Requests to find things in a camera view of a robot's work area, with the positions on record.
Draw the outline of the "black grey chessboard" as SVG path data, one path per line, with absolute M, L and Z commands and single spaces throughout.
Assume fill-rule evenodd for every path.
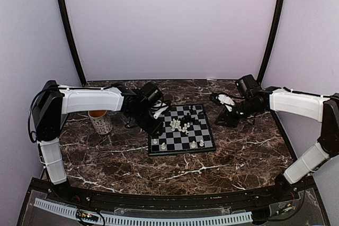
M 163 121 L 163 133 L 158 137 L 148 138 L 150 157 L 216 151 L 203 104 L 173 105 L 158 119 Z M 158 143 L 153 144 L 153 139 L 157 139 Z M 204 147 L 199 146 L 200 140 L 204 141 Z M 192 141 L 197 143 L 194 149 L 191 148 Z M 166 151 L 160 150 L 162 143 L 166 144 Z

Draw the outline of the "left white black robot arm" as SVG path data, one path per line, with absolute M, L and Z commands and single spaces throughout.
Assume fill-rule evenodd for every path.
M 163 123 L 160 115 L 170 103 L 164 100 L 161 90 L 152 82 L 141 88 L 130 89 L 115 83 L 104 87 L 74 87 L 45 83 L 28 111 L 29 139 L 36 143 L 54 194 L 64 203 L 75 198 L 68 181 L 60 148 L 60 136 L 69 116 L 90 111 L 118 112 L 134 121 L 137 127 L 151 137 L 161 135 Z

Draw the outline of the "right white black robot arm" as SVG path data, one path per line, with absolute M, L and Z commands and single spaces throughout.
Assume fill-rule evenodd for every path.
M 319 136 L 308 143 L 310 147 L 275 178 L 270 197 L 281 202 L 295 184 L 338 156 L 338 94 L 319 95 L 259 85 L 247 87 L 241 93 L 241 96 L 221 92 L 210 94 L 210 100 L 223 107 L 215 120 L 216 125 L 235 128 L 242 119 L 270 111 L 277 117 L 286 116 L 292 123 L 304 119 L 305 123 L 318 129 Z

